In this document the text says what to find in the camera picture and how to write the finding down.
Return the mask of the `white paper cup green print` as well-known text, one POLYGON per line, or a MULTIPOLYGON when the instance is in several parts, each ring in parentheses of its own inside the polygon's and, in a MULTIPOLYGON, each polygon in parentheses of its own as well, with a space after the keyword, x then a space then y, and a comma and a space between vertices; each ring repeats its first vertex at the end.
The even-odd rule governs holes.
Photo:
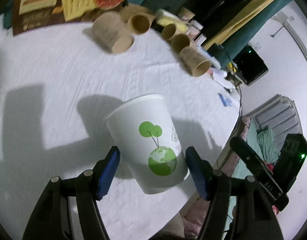
POLYGON ((105 124, 144 193, 167 191, 189 176, 162 95, 146 94, 124 102, 106 117, 105 124))

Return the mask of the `grey padded headboard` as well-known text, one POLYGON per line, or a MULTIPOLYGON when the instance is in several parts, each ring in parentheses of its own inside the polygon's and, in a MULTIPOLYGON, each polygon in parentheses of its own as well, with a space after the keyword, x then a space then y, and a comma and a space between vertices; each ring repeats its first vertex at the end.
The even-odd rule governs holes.
POLYGON ((258 132, 266 127, 272 129, 275 145, 279 151, 288 134, 303 133, 296 103, 280 94, 246 114, 246 117, 255 121, 258 132))

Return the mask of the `blue white card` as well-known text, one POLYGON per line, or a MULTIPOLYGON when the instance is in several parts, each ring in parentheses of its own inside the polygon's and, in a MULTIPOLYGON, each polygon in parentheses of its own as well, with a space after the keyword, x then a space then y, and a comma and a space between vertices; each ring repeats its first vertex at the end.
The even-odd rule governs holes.
POLYGON ((231 107, 233 106, 233 102, 230 98, 223 96, 221 93, 218 93, 218 96, 223 104, 224 107, 231 107))

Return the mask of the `black computer monitor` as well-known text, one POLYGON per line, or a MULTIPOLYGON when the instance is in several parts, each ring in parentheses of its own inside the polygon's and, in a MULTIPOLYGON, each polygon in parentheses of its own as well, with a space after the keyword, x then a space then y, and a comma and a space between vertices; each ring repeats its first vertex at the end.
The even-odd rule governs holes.
POLYGON ((263 59, 249 44, 237 54, 233 62, 237 65, 237 76, 247 86, 255 83, 269 71, 263 59))

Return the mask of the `white tube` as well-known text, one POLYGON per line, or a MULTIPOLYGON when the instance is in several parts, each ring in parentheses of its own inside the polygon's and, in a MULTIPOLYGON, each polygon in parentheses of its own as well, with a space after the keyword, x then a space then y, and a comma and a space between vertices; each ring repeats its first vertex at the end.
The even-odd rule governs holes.
POLYGON ((218 84, 222 85, 225 89, 232 90, 235 88, 234 84, 230 81, 226 80, 227 73, 221 69, 217 68, 211 68, 212 70, 212 77, 214 81, 216 81, 218 84))

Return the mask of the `teal curtain right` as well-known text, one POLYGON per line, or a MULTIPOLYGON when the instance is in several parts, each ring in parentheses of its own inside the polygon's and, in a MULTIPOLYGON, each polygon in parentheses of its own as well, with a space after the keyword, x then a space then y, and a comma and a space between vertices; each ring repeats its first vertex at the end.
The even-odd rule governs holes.
POLYGON ((226 66, 242 51, 249 41, 256 35, 261 27, 277 12, 292 0, 274 0, 253 19, 243 25, 224 43, 217 47, 214 57, 219 61, 221 69, 226 66))

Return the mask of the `white power strip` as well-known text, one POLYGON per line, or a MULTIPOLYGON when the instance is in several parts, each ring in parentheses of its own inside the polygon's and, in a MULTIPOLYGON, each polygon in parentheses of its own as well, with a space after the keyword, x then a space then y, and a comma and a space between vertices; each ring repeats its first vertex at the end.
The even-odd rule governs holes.
POLYGON ((220 62, 215 57, 213 57, 211 54, 209 54, 202 46, 197 46, 197 50, 198 50, 198 53, 201 56, 203 56, 205 59, 207 59, 214 68, 221 69, 220 62))

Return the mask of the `white air conditioner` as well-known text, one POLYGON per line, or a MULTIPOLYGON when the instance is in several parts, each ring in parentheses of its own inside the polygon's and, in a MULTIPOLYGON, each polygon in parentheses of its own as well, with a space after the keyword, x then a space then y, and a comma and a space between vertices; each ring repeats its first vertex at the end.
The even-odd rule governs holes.
POLYGON ((272 16, 271 19, 281 24, 281 27, 274 34, 271 34, 270 36, 274 38, 279 33, 280 30, 282 30, 283 28, 286 29, 286 31, 292 37, 294 42, 297 44, 299 50, 301 51, 302 55, 304 56, 307 62, 307 47, 303 43, 298 33, 296 33, 294 28, 289 23, 289 22, 292 22, 294 18, 288 17, 284 12, 278 12, 277 14, 272 16))

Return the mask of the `kraft paper cup middle right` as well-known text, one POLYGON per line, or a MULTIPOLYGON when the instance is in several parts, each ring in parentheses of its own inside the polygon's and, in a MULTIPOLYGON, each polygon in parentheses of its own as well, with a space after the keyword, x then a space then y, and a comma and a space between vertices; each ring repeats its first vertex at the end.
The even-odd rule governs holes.
POLYGON ((171 43, 172 49, 176 53, 180 53, 183 48, 192 46, 191 39, 186 34, 177 34, 171 43))

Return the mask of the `glass jar white lid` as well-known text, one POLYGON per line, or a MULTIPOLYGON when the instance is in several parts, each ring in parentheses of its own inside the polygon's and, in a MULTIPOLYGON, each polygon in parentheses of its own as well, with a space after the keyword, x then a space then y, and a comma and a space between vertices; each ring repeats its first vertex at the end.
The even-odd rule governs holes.
POLYGON ((192 20, 190 22, 190 28, 188 29, 188 36, 192 41, 198 37, 202 28, 203 26, 196 20, 192 20))

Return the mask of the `upright kraft cup back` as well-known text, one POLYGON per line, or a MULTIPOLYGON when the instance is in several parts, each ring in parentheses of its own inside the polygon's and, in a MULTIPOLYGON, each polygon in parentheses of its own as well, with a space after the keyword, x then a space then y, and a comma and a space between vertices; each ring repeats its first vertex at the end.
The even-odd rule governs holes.
POLYGON ((181 19, 182 21, 186 21, 186 22, 189 22, 194 16, 195 14, 185 7, 182 7, 182 9, 177 15, 179 19, 181 19))

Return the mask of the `yellow curtain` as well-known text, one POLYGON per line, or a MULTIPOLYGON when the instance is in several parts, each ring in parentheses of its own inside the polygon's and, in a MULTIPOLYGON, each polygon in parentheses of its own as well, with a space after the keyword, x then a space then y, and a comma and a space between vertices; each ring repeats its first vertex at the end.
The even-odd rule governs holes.
POLYGON ((229 37, 236 33, 246 23, 256 17, 274 0, 251 0, 228 24, 226 24, 221 31, 207 41, 203 48, 205 50, 211 48, 213 44, 220 45, 224 43, 229 37))

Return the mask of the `yellow tissue box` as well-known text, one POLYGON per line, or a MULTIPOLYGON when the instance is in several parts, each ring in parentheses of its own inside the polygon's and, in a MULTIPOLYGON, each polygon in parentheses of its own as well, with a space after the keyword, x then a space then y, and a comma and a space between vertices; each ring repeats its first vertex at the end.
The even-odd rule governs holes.
POLYGON ((156 23, 162 27, 166 27, 169 24, 174 24, 177 29, 182 33, 185 33, 188 30, 188 26, 185 21, 181 20, 171 12, 168 12, 164 9, 158 9, 155 12, 155 16, 156 23))

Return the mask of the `kraft paper cup by bowl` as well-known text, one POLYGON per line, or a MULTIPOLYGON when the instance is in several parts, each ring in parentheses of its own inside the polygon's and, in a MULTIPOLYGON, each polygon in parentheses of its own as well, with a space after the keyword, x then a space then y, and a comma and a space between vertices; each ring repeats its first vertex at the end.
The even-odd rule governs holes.
POLYGON ((151 14, 135 14, 127 20, 127 27, 132 33, 141 35, 151 28, 155 18, 156 17, 151 14))

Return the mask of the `brown cracker box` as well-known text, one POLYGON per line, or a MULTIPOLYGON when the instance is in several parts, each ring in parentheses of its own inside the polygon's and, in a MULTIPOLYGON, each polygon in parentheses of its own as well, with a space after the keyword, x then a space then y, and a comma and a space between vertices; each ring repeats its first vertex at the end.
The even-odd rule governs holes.
POLYGON ((125 0, 15 0, 12 31, 19 35, 50 25, 93 22, 107 11, 118 11, 125 0))

